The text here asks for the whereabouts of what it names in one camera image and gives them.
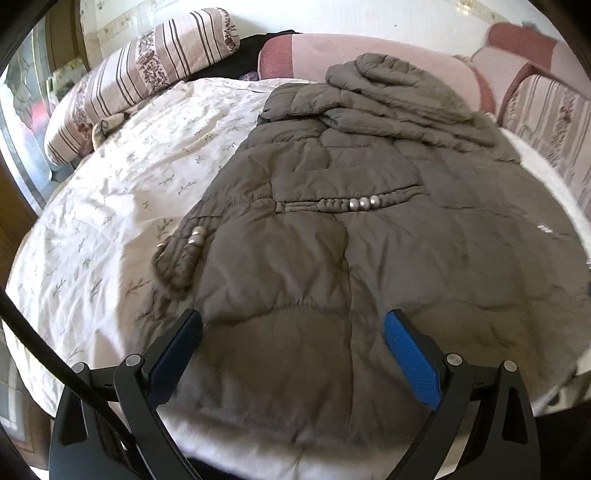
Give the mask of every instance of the white floral sheet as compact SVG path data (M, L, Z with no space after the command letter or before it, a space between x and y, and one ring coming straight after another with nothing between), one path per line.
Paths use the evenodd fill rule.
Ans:
M148 291L156 245L255 126L271 91L293 81L298 80L178 84L111 136L46 207L14 262L7 292L69 365L83 361L101 368L121 362ZM524 166L565 205L591 245L589 224L568 188L535 151L508 136ZM32 397L55 415L62 385L11 332L6 337ZM282 445L191 411L163 422L186 455L250 478L385 478L405 450Z

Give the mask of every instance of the black fabric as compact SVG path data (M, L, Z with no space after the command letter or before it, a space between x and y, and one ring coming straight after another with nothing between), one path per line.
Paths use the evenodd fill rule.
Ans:
M205 77L223 77L238 80L242 75L258 70L258 54L267 41L273 37L294 35L297 33L298 32L294 30L284 30L277 33L252 35L243 38L240 40L240 48L236 53L206 69L199 70L198 72L189 75L184 80L186 82L192 82L193 80Z

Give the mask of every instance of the wall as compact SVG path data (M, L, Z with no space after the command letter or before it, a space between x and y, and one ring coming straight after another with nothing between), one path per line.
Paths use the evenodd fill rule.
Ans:
M387 38L449 54L472 55L497 21L532 21L560 38L527 0L82 0L81 19L91 65L178 12L222 7L238 33L292 28Z

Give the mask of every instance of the mattress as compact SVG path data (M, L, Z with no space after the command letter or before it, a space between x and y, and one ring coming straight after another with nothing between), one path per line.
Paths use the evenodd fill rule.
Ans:
M150 256L255 126L276 86L300 80L179 83L150 102L74 172L15 259L7 292L69 365L119 364L150 284ZM504 132L522 165L563 205L591 253L591 226L546 161ZM7 332L33 399L55 415L63 386ZM187 455L249 478L385 478L406 450L287 445L191 410L163 416ZM459 458L448 457L453 464Z

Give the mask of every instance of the silver bolt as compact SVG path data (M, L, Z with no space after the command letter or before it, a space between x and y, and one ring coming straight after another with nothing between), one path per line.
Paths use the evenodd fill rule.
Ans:
M509 372L515 372L517 370L517 364L513 360L505 360L503 366L505 367L505 370L508 370Z
M447 356L447 363L457 367L458 365L462 364L462 357L459 356L457 353L450 353Z
M128 367L135 367L141 361L142 358L137 353L134 353L125 359L125 365Z
M79 374L84 370L84 364L82 362L78 362L77 364L73 365L72 370L75 374Z

